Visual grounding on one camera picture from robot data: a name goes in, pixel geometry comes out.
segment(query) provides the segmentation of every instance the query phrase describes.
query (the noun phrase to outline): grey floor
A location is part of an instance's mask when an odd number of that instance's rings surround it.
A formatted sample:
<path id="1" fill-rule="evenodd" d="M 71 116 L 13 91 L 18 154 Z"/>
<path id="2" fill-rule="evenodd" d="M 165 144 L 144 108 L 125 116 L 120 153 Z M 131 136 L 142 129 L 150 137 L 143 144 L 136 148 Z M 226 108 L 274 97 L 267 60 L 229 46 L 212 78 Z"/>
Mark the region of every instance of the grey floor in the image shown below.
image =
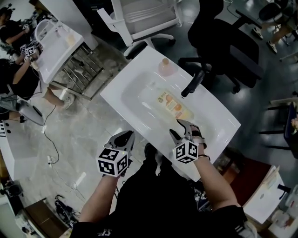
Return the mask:
<path id="1" fill-rule="evenodd" d="M 246 8 L 256 19 L 258 12 L 262 8 L 261 0 L 238 0 L 232 3 L 230 10 L 235 14 L 236 8 Z M 156 49 L 174 62 L 181 57 L 197 57 L 196 50 L 190 45 L 187 32 L 194 19 L 199 13 L 199 0 L 183 0 L 181 3 L 183 13 L 183 26 L 174 27 L 163 33 L 171 34 L 176 39 L 174 46 L 168 46 L 164 39 L 155 39 L 153 43 Z M 217 16 L 224 21 L 234 23 L 237 18 L 230 14 L 224 3 L 224 10 Z M 237 118 L 241 127 L 230 142 L 230 146 L 239 149 L 246 157 L 280 166 L 280 174 L 284 183 L 293 187 L 298 183 L 298 161 L 290 151 L 269 149 L 264 145 L 287 146 L 283 135 L 259 135 L 262 130 L 281 130 L 283 128 L 278 122 L 282 120 L 284 112 L 267 111 L 270 100 L 291 97 L 292 92 L 298 88 L 298 64 L 294 59 L 279 62 L 281 57 L 298 51 L 298 43 L 288 39 L 290 46 L 282 40 L 277 45 L 278 53 L 273 54 L 266 45 L 272 36 L 269 29 L 263 33 L 264 40 L 254 38 L 251 34 L 253 25 L 244 25 L 240 29 L 252 37 L 259 45 L 259 64 L 264 69 L 264 78 L 258 81 L 254 88 L 241 85 L 241 91 L 234 95 L 232 93 L 233 83 L 226 76 L 217 76 L 213 87 L 210 89 L 222 104 Z M 117 47 L 124 51 L 125 46 Z"/>

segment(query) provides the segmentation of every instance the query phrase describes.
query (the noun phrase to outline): white sneaker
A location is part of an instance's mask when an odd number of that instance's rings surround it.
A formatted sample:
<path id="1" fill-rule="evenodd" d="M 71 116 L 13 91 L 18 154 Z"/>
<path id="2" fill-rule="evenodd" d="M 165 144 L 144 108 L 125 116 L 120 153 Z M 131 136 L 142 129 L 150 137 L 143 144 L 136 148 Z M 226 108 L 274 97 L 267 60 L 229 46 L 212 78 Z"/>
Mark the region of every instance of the white sneaker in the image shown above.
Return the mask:
<path id="1" fill-rule="evenodd" d="M 64 101 L 64 105 L 61 108 L 62 110 L 67 110 L 74 103 L 75 96 L 73 94 L 70 94 L 63 101 Z"/>
<path id="2" fill-rule="evenodd" d="M 275 44 L 271 43 L 271 41 L 267 41 L 266 43 L 267 43 L 267 46 L 268 46 L 268 47 L 269 47 L 275 54 L 278 53 Z"/>
<path id="3" fill-rule="evenodd" d="M 255 36 L 257 36 L 259 39 L 263 39 L 263 36 L 262 36 L 262 34 L 261 34 L 261 30 L 259 29 L 259 28 L 257 28 L 257 27 L 255 27 L 255 28 L 253 28 L 252 30 L 251 30 L 251 32 L 255 35 Z"/>

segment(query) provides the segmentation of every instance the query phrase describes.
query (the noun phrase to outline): black office chair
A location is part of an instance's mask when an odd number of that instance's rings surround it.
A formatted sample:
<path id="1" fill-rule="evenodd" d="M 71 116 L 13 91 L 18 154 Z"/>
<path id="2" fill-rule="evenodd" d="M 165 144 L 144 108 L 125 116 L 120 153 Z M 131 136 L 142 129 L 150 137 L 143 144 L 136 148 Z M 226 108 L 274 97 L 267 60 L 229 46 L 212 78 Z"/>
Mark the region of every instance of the black office chair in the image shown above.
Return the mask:
<path id="1" fill-rule="evenodd" d="M 239 10 L 236 12 L 241 17 L 233 25 L 214 19 L 223 8 L 223 0 L 200 0 L 200 13 L 188 32 L 189 41 L 197 49 L 199 58 L 180 58 L 178 64 L 183 68 L 186 62 L 201 63 L 205 72 L 203 85 L 212 84 L 217 74 L 225 74 L 235 84 L 233 91 L 237 93 L 240 91 L 237 80 L 253 88 L 264 73 L 258 65 L 257 43 L 238 28 L 245 23 L 261 26 L 247 12 Z M 210 72 L 206 70 L 207 64 L 212 66 Z"/>

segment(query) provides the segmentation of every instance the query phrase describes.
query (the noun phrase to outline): marble floor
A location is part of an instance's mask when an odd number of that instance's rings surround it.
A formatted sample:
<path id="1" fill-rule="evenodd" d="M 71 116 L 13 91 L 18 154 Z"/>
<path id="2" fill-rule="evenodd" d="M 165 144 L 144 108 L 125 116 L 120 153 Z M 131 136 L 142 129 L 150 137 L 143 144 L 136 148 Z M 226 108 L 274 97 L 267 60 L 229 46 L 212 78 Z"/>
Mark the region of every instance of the marble floor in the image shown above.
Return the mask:
<path id="1" fill-rule="evenodd" d="M 87 90 L 90 95 L 100 86 L 100 91 L 91 100 L 77 98 L 66 111 L 55 109 L 48 117 L 45 125 L 47 136 L 54 141 L 59 152 L 59 161 L 50 166 L 48 156 L 57 159 L 57 152 L 53 144 L 46 139 L 43 127 L 27 121 L 23 124 L 34 149 L 38 151 L 39 161 L 35 173 L 20 180 L 24 190 L 24 205 L 30 205 L 44 197 L 54 206 L 54 197 L 60 194 L 65 197 L 64 202 L 80 211 L 95 190 L 102 175 L 95 165 L 95 154 L 99 146 L 104 146 L 112 135 L 121 131 L 134 130 L 105 100 L 100 96 L 104 88 L 103 82 L 110 82 L 117 73 L 125 67 L 126 60 L 116 50 L 104 43 L 95 50 L 93 59 L 104 64 L 103 70 Z M 56 80 L 65 82 L 64 73 L 60 73 Z M 38 107 L 47 117 L 54 106 L 44 99 L 33 98 L 31 103 Z M 144 146 L 146 140 L 136 132 L 135 146 L 131 159 L 133 160 L 124 178 L 119 179 L 118 189 L 123 182 L 133 175 L 144 160 Z M 78 180 L 82 173 L 86 177 L 71 189 L 71 184 Z M 116 205 L 115 197 L 112 211 Z"/>

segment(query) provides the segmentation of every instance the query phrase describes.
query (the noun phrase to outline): tiled floor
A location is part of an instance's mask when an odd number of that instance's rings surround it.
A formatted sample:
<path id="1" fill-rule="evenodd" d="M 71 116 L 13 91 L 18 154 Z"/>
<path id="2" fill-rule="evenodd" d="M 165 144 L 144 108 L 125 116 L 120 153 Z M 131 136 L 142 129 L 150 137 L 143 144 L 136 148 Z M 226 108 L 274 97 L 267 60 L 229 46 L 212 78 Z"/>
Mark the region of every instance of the tiled floor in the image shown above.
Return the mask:
<path id="1" fill-rule="evenodd" d="M 154 40 L 156 49 L 162 54 L 177 62 L 180 57 L 196 57 L 196 50 L 190 45 L 187 32 L 199 12 L 198 0 L 183 0 L 181 2 L 183 13 L 183 26 L 174 27 L 165 33 L 175 36 L 176 44 L 167 46 L 163 39 Z M 235 7 L 247 8 L 253 16 L 258 18 L 257 13 L 261 9 L 259 0 L 235 1 L 230 7 L 235 12 Z M 237 19 L 225 8 L 218 18 L 229 23 Z M 253 26 L 244 25 L 241 30 L 251 36 Z M 240 93 L 232 94 L 232 83 L 225 76 L 217 76 L 213 87 L 210 89 L 227 109 L 242 124 L 230 146 L 239 149 L 245 156 L 273 165 L 280 165 L 280 174 L 287 186 L 293 187 L 298 183 L 298 162 L 291 152 L 276 149 L 268 149 L 264 144 L 283 145 L 285 142 L 279 135 L 258 134 L 261 130 L 279 129 L 277 113 L 266 111 L 269 100 L 291 97 L 292 91 L 297 91 L 298 64 L 293 59 L 283 63 L 279 58 L 298 50 L 297 43 L 287 47 L 282 41 L 277 45 L 278 54 L 272 54 L 265 41 L 270 39 L 271 32 L 264 33 L 265 40 L 254 40 L 259 45 L 259 64 L 264 69 L 264 78 L 257 82 L 252 89 L 241 85 Z M 123 44 L 116 46 L 124 51 Z M 125 65 L 124 61 L 115 53 L 109 53 L 106 47 L 98 51 L 100 59 L 117 59 L 121 65 L 113 69 L 114 75 L 119 68 Z M 103 72 L 95 82 L 98 84 L 109 77 L 108 72 Z M 44 115 L 48 115 L 53 107 L 41 100 L 32 100 Z M 42 128 L 27 123 L 26 129 L 30 134 L 30 140 L 39 151 L 40 161 L 32 177 L 23 179 L 21 185 L 25 190 L 26 203 L 33 203 L 47 197 L 53 205 L 56 194 L 65 196 L 66 203 L 80 210 L 86 199 L 92 194 L 98 184 L 101 175 L 95 167 L 95 153 L 97 146 L 103 146 L 109 137 L 122 130 L 132 129 L 99 94 L 92 101 L 76 100 L 69 110 L 59 112 L 55 110 L 47 121 L 47 135 L 55 142 L 60 153 L 60 161 L 52 168 L 47 164 L 47 156 L 56 157 L 56 151 L 44 135 Z M 128 175 L 133 174 L 141 165 L 143 149 L 146 141 L 138 135 L 135 148 L 132 153 L 133 164 L 128 170 Z M 69 186 L 80 175 L 86 172 L 87 176 L 78 186 L 78 191 L 71 191 Z"/>

